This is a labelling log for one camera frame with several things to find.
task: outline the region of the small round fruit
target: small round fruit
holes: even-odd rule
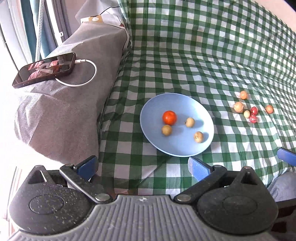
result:
[[[253,124],[255,124],[257,122],[257,116],[251,114],[251,116],[250,116],[250,122],[253,123]]]
[[[165,135],[165,136],[169,136],[172,133],[172,127],[169,125],[165,125],[161,128],[161,132]]]
[[[249,117],[250,117],[250,112],[248,111],[248,110],[246,110],[245,112],[244,112],[244,117],[246,118],[246,119],[248,119]]]
[[[191,117],[187,118],[187,120],[185,122],[185,125],[187,127],[190,127],[191,128],[191,127],[194,126],[194,124],[195,124],[195,120],[193,118],[191,118]]]
[[[241,102],[236,102],[233,105],[233,108],[237,113],[242,113],[242,111],[244,110],[244,104]]]
[[[250,112],[251,114],[253,115],[257,115],[258,114],[258,108],[256,106],[253,106],[251,109],[250,109]]]
[[[269,104],[268,106],[266,106],[266,112],[269,114],[272,114],[274,112],[274,108]]]
[[[164,112],[163,114],[163,122],[166,124],[166,125],[174,125],[177,121],[177,115],[175,112],[171,111],[171,110],[168,110],[166,112]]]
[[[245,100],[248,97],[248,93],[246,91],[241,91],[239,97]]]
[[[201,133],[200,131],[196,132],[194,134],[194,140],[197,142],[197,143],[202,143],[202,140],[203,140],[203,133]]]

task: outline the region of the red fruit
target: red fruit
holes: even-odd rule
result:
[[[253,106],[251,109],[250,109],[250,112],[251,114],[253,115],[257,115],[258,114],[258,108],[256,106]]]
[[[250,122],[253,123],[253,124],[257,123],[257,116],[251,114],[251,116],[250,116]]]
[[[175,112],[168,110],[163,114],[163,122],[167,125],[174,125],[177,121],[177,115]]]

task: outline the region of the ribbed gray surface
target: ribbed gray surface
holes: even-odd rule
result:
[[[276,241],[268,233],[237,237],[207,227],[188,205],[169,196],[119,195],[110,204],[97,205],[78,227],[58,235],[34,236],[17,232],[10,241]]]

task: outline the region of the phone screen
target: phone screen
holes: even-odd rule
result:
[[[70,70],[72,61],[74,61],[74,56],[74,53],[63,54],[25,65],[18,72],[12,86],[21,84],[25,81],[37,83],[38,80],[46,80],[46,76],[50,74],[51,76],[48,76],[49,79],[53,78],[52,74],[55,75],[64,71],[68,71]]]

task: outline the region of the cable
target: cable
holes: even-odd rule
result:
[[[66,86],[69,86],[69,87],[79,87],[79,86],[83,86],[83,85],[86,85],[86,84],[88,84],[89,82],[91,82],[91,81],[94,79],[94,77],[96,76],[96,73],[97,73],[97,71],[98,71],[98,70],[97,70],[97,67],[96,67],[96,65],[95,65],[95,63],[94,63],[93,61],[90,61],[90,60],[88,60],[88,59],[76,59],[76,60],[75,60],[75,64],[79,64],[79,63],[82,63],[82,62],[89,62],[89,63],[91,63],[91,64],[94,66],[94,75],[93,75],[93,77],[92,77],[89,81],[87,81],[87,82],[85,82],[85,83],[83,83],[83,84],[78,84],[78,85],[67,84],[67,83],[62,82],[62,81],[60,81],[59,79],[55,78],[56,81],[59,82],[59,83],[61,83],[62,85],[66,85]]]
[[[35,53],[35,62],[38,62],[40,59],[40,47],[41,47],[41,33],[42,33],[42,23],[43,23],[43,8],[44,0],[39,0],[39,11],[38,11],[38,33],[36,35],[36,53]]]

